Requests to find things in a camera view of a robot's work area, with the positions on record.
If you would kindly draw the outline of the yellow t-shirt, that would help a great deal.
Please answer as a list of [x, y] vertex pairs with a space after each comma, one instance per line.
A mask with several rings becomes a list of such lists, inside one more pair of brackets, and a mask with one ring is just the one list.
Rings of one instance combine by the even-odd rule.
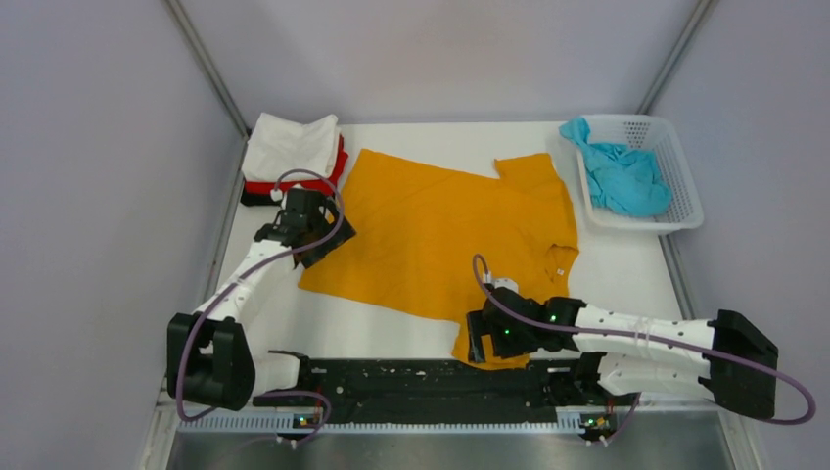
[[544, 301], [568, 295], [579, 253], [573, 204], [551, 157], [493, 165], [489, 178], [362, 150], [342, 192], [355, 235], [308, 268], [300, 287], [453, 322], [452, 354], [466, 361], [466, 317], [485, 300], [474, 255]]

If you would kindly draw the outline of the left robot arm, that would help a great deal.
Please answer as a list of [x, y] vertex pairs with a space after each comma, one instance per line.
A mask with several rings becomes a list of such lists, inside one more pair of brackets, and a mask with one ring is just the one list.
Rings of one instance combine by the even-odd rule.
[[297, 268], [310, 268], [355, 236], [339, 193], [293, 187], [275, 219], [254, 234], [247, 253], [207, 301], [177, 313], [166, 329], [167, 392], [178, 408], [197, 403], [240, 410], [275, 392], [290, 404], [313, 393], [296, 352], [258, 350], [247, 338], [267, 298]]

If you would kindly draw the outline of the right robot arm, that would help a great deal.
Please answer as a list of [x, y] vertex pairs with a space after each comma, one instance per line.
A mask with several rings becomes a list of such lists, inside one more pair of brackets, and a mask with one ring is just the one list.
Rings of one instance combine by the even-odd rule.
[[508, 287], [467, 315], [468, 359], [483, 365], [539, 350], [576, 352], [570, 374], [587, 403], [638, 393], [686, 395], [759, 419], [775, 414], [779, 350], [746, 316], [667, 321], [606, 310], [583, 300], [539, 303]]

